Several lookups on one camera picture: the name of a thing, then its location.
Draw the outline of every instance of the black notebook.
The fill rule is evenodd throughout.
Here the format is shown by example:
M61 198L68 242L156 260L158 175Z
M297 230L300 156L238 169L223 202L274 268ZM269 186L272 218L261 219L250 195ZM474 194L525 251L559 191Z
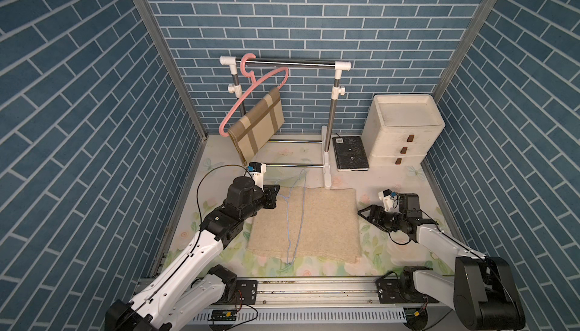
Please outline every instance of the black notebook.
M368 160L360 136L334 137L332 142L338 171L368 170Z

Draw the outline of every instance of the metal bracket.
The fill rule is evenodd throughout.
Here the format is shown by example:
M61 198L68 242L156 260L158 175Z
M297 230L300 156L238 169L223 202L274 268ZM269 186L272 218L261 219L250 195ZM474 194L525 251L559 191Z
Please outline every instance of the metal bracket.
M236 289L242 292L242 304L256 304L257 281L237 281Z
M419 292L407 293L403 297L403 294L401 293L401 283L395 277L377 279L375 284L376 292L381 304L424 302L424 294ZM429 300L429 303L439 303L435 298L428 296L427 299Z

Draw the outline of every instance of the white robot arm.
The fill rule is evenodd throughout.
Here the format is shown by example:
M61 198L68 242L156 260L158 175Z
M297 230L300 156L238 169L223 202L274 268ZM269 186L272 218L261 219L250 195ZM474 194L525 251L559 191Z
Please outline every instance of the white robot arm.
M437 222L423 218L417 194L395 194L390 190L381 200L399 212L371 205L359 215L385 232L402 231L455 270L445 277L426 267L405 267L400 277L403 294L426 294L457 312L470 330L522 329L526 326L516 285L507 262L474 250L439 229Z
M117 300L105 315L105 331L178 331L204 308L233 299L236 274L221 265L193 283L202 269L239 234L243 222L263 208L276 207L279 185L264 185L266 165L250 163L250 177L237 177L223 204L154 282L128 303Z

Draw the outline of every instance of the floral floor mat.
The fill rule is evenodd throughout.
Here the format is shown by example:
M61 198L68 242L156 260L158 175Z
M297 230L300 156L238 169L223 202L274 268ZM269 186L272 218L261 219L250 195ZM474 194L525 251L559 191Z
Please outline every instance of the floral floor mat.
M285 135L284 138L296 136ZM318 138L316 135L302 135L296 138ZM255 161L285 163L320 163L320 144L268 143L257 154ZM201 159L192 189L187 198L178 227L166 255L164 266L167 267L192 239L199 228L199 214L195 201L196 189L201 178L213 168L223 164L241 164L238 154L229 138L218 135L209 137ZM378 167L368 171L336 171L336 164L331 162L332 188L356 190L359 209L370 204L381 204L378 192L391 189L396 192L416 193L419 195L421 209L439 222L442 229L448 230L433 191L425 178L423 169L414 167ZM270 167L265 175L265 183L277 182L283 187L291 187L299 176L301 168ZM320 168L308 168L306 186L322 187L323 173ZM205 217L207 213L220 205L226 196L231 181L243 174L241 168L224 167L211 173L199 188L199 205ZM382 275L389 270L397 273L406 265L424 265L433 268L439 274L452 274L446 266L427 248L410 242L408 245L396 245L388 234L359 219L359 240L362 254L357 262L346 263L329 260L323 257L298 257L289 265L279 258L261 257L246 249L253 219L248 219L243 231L216 257L201 276L216 264L221 264L236 273L239 277L300 277L300 276L369 276ZM391 234L393 240L404 243L406 234Z

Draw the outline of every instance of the beige plaid cloth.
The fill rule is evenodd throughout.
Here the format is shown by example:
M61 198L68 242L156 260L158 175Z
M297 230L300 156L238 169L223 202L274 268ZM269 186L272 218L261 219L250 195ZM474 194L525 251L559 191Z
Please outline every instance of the beige plaid cloth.
M284 124L278 87L272 89L227 131L244 166Z

